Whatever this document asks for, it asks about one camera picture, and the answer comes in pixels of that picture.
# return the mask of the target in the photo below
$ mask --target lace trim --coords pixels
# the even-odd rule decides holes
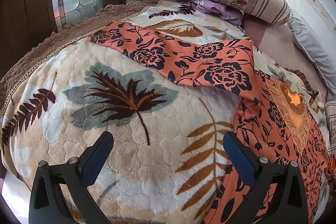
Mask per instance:
[[[303,113],[294,113],[294,111],[291,109],[291,106],[288,104],[280,86],[270,80],[266,80],[266,84],[275,104],[278,107],[278,110],[280,111],[281,116],[283,117],[283,120],[285,121],[286,126],[291,132],[296,149],[301,154],[307,145],[311,115],[309,114],[308,109],[303,102],[301,102],[301,104],[304,106]],[[299,126],[295,124],[292,115],[295,115],[296,118],[300,119],[301,124]]]

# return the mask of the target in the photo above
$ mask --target brown blanket edge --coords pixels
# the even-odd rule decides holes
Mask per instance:
[[[100,9],[96,16],[78,23],[66,25],[64,30],[46,38],[22,57],[0,81],[0,109],[4,107],[6,98],[15,83],[36,63],[46,58],[57,48],[87,32],[101,28],[112,20],[125,18],[141,12],[148,6],[157,5],[158,0],[130,1],[126,5],[107,5]]]

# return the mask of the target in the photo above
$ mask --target leaf pattern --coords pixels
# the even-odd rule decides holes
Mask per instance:
[[[293,70],[293,69],[288,69],[288,68],[284,68],[286,71],[289,71],[291,73],[294,73],[295,75],[297,75],[298,77],[300,77],[300,79],[302,80],[306,90],[311,91],[311,92],[315,92],[312,87],[310,86],[306,76],[304,73],[302,73],[301,71],[297,70]]]
[[[203,32],[193,23],[183,19],[165,20],[146,28],[180,37],[201,37],[203,35]]]
[[[230,216],[233,206],[235,204],[235,198],[232,198],[231,200],[229,200],[227,202],[227,204],[224,207],[222,216],[220,218],[220,221],[223,223],[224,221],[226,221],[228,219],[228,217]]]
[[[242,35],[242,37],[243,37],[245,40],[251,41],[251,38],[250,38],[247,34]]]
[[[205,29],[207,29],[207,30],[209,30],[209,31],[212,31],[212,32],[218,32],[218,33],[221,33],[221,32],[225,32],[225,31],[223,31],[223,30],[221,30],[221,29],[218,29],[218,28],[216,28],[216,27],[214,27],[214,26],[202,26],[203,28],[205,28]]]
[[[195,12],[196,10],[188,5],[184,5],[182,4],[179,9],[177,11],[171,11],[171,10],[163,10],[159,13],[153,13],[151,15],[149,15],[149,19],[151,19],[152,17],[157,17],[157,16],[172,16],[172,15],[192,15],[193,12]]]
[[[149,133],[140,112],[150,110],[152,107],[166,102],[166,100],[155,100],[164,96],[164,94],[156,93],[154,89],[150,91],[143,89],[137,93],[137,85],[140,80],[134,81],[130,79],[125,89],[120,83],[120,80],[116,82],[114,77],[109,77],[108,73],[103,74],[103,72],[96,71],[93,73],[95,74],[93,77],[96,78],[97,82],[104,86],[105,89],[96,87],[90,88],[90,90],[94,92],[85,96],[98,96],[103,99],[103,101],[99,102],[103,104],[103,106],[97,107],[92,115],[95,116],[107,111],[112,112],[112,114],[104,120],[104,122],[106,122],[128,118],[136,113],[145,131],[147,145],[150,145]]]
[[[208,164],[208,165],[200,168],[191,177],[189,177],[187,179],[187,181],[179,188],[179,190],[177,191],[177,195],[181,194],[181,193],[184,193],[184,192],[192,189],[193,187],[198,186],[199,184],[201,184],[201,182],[203,182],[210,175],[212,175],[212,178],[207,183],[205,183],[201,188],[199,188],[199,190],[197,190],[191,196],[191,198],[189,198],[186,201],[186,203],[181,208],[181,211],[186,210],[187,208],[196,204],[199,200],[201,200],[203,198],[203,196],[205,196],[212,189],[213,186],[216,186],[216,188],[217,188],[218,187],[218,181],[221,183],[224,177],[223,176],[218,176],[216,174],[216,167],[219,167],[221,170],[224,170],[224,171],[226,170],[226,167],[227,167],[226,164],[222,164],[220,162],[217,162],[216,155],[220,155],[220,156],[223,156],[223,157],[228,159],[227,153],[225,151],[219,149],[219,148],[223,147],[223,145],[222,145],[222,139],[223,139],[222,134],[226,133],[229,130],[218,129],[217,126],[220,125],[220,126],[225,126],[225,127],[228,127],[228,128],[233,128],[233,125],[229,122],[224,122],[224,121],[216,122],[213,115],[210,113],[209,109],[206,107],[204,102],[201,99],[199,99],[199,100],[203,104],[203,106],[205,107],[209,116],[211,117],[212,122],[202,125],[201,127],[195,129],[194,131],[192,131],[188,135],[189,138],[199,137],[199,136],[201,136],[201,137],[198,138],[197,140],[195,140],[194,142],[192,142],[185,150],[183,150],[181,155],[191,153],[191,152],[205,146],[210,140],[213,140],[213,139],[214,139],[214,147],[192,156],[191,158],[186,160],[182,164],[182,166],[180,166],[175,172],[181,172],[181,171],[189,170],[189,169],[195,167],[197,164],[205,161],[210,156],[212,156],[212,158],[213,158],[213,163]],[[211,131],[209,133],[206,133],[211,128],[213,128],[213,131]],[[202,204],[202,206],[197,211],[194,219],[197,219],[199,216],[202,215],[202,213],[207,208],[209,208],[213,198],[214,198],[214,195],[211,195],[211,197],[208,198],[204,204]]]
[[[56,96],[51,91],[55,82],[57,74],[55,74],[54,81],[51,85],[51,89],[38,89],[39,93],[33,94],[34,98],[29,99],[29,103],[22,103],[19,106],[19,110],[14,114],[14,119],[11,119],[7,125],[2,128],[2,151],[5,154],[5,145],[9,143],[9,138],[13,135],[16,136],[17,132],[22,132],[23,124],[25,125],[25,131],[27,131],[29,123],[33,124],[35,118],[39,119],[43,111],[48,111],[49,101],[55,103]]]
[[[220,41],[221,40],[233,40],[233,39],[236,39],[236,37],[234,37],[232,35],[229,35],[227,33],[224,33],[224,34],[221,34],[221,35],[212,34],[211,36],[214,37],[214,38],[217,38]]]
[[[241,192],[244,189],[244,183],[242,182],[241,178],[238,178],[237,180],[237,187],[236,192]]]

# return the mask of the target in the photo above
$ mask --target screw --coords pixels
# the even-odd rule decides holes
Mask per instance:
[[[296,161],[292,160],[292,161],[291,161],[291,166],[293,166],[293,167],[297,167],[297,166],[298,166],[298,164],[297,164],[297,162],[296,162]]]
[[[46,164],[45,160],[39,161],[39,167],[43,167]]]
[[[77,157],[71,157],[71,158],[69,159],[69,163],[70,163],[70,164],[75,164],[77,161],[78,161],[78,158],[77,158]]]
[[[266,158],[266,157],[260,157],[260,158],[259,158],[259,161],[260,161],[262,164],[266,164],[266,163],[268,163],[268,158]]]

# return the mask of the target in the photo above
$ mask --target purple fabric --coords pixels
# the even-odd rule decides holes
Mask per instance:
[[[190,5],[205,14],[218,16],[229,23],[241,25],[243,13],[238,9],[210,0],[169,0]]]

